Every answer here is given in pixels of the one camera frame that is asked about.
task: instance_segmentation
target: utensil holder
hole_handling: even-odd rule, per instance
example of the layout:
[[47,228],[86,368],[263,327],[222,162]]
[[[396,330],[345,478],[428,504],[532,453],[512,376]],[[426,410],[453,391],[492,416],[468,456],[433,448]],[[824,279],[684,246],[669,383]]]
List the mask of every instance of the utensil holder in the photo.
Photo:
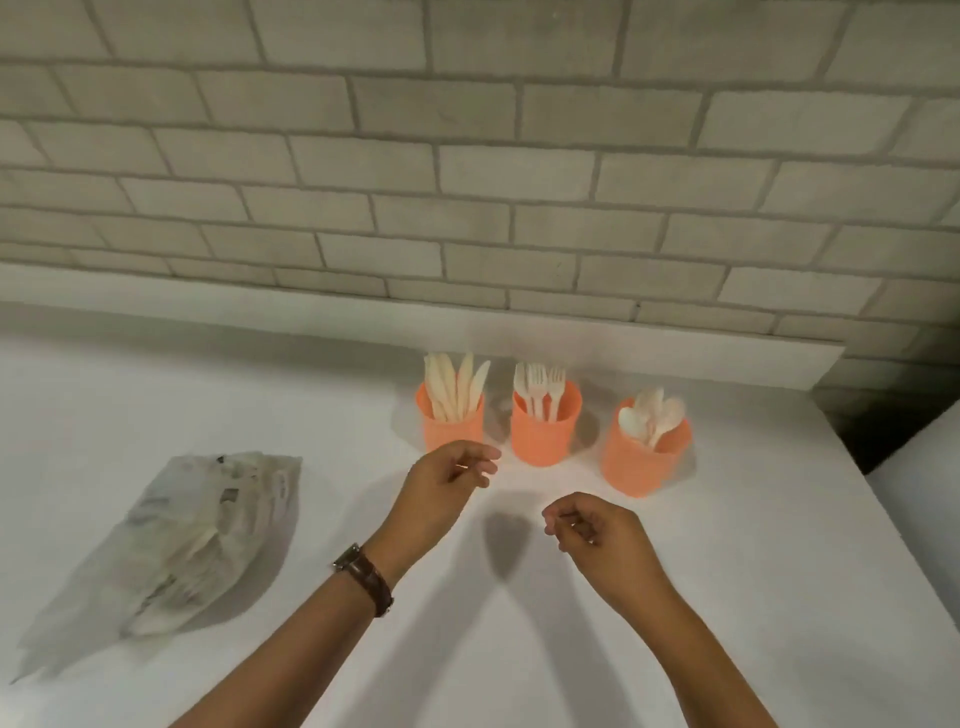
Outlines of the utensil holder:
[[684,450],[693,442],[690,423],[684,420],[663,435],[655,449],[628,437],[620,429],[618,415],[634,406],[633,398],[622,401],[613,413],[613,425],[604,446],[600,471],[614,488],[631,497],[649,496],[677,468]]
[[[549,395],[543,399],[543,412],[548,412]],[[546,468],[563,460],[570,450],[573,427],[584,405],[580,388],[567,381],[560,399],[557,422],[537,420],[527,412],[526,402],[514,392],[514,412],[510,417],[510,440],[516,456],[529,465]]]
[[417,407],[423,416],[423,442],[426,444],[427,452],[439,448],[440,446],[452,443],[456,440],[472,440],[473,442],[483,442],[483,403],[484,397],[480,395],[480,402],[475,411],[459,423],[443,423],[433,419],[433,405],[430,404],[430,398],[426,394],[426,386],[421,384],[417,390]]

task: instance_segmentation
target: hand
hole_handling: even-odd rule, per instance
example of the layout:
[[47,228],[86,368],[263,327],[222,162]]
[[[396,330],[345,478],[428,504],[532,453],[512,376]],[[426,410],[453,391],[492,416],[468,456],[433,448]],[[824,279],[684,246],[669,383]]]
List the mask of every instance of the hand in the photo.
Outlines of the hand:
[[490,485],[499,457],[497,448],[460,440],[414,463],[386,521],[363,547],[391,589],[457,522],[474,489]]
[[543,519],[544,532],[557,537],[590,586],[634,627],[678,598],[633,511],[574,493],[543,509]]

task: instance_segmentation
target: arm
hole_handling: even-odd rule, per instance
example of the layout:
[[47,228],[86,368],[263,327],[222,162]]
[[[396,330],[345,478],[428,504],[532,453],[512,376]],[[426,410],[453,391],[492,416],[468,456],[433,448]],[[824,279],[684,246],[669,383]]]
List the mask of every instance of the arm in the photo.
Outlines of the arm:
[[575,493],[543,511],[545,532],[643,639],[690,728],[776,728],[707,626],[677,593],[633,511]]
[[[410,470],[363,550],[391,591],[446,535],[470,494],[496,473],[499,450],[450,443]],[[373,600],[348,573],[330,576],[275,633],[171,728],[296,728],[373,621]]]

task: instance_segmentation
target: white tabletop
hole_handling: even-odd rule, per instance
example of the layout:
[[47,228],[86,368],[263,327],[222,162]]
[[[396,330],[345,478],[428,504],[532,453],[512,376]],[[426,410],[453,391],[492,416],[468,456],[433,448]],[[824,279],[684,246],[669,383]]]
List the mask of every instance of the white tabletop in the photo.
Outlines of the white tabletop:
[[[420,367],[399,349],[0,306],[0,675],[169,457],[304,461],[292,537],[230,598],[172,639],[0,689],[0,725],[162,727],[191,705],[382,519],[421,452]],[[510,372],[494,370],[497,442]],[[575,376],[578,451],[537,470],[504,446],[493,486],[399,586],[307,725],[684,725],[653,657],[540,531],[543,505],[574,490],[637,510],[780,725],[956,724],[960,635],[803,395],[666,380],[687,401],[694,457],[681,482],[629,500],[598,458],[615,403],[644,377]]]

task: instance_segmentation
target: brown leather watch strap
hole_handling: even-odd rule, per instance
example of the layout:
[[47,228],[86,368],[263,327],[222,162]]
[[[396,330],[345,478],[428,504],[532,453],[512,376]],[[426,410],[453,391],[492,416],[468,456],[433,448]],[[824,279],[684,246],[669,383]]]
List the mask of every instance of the brown leather watch strap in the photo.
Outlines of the brown leather watch strap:
[[367,594],[373,599],[376,605],[376,615],[383,617],[394,604],[394,597],[390,594],[390,587],[387,582],[376,570],[370,559],[360,549],[360,545],[354,544],[333,562],[333,568],[336,571],[346,571],[357,583],[360,584]]

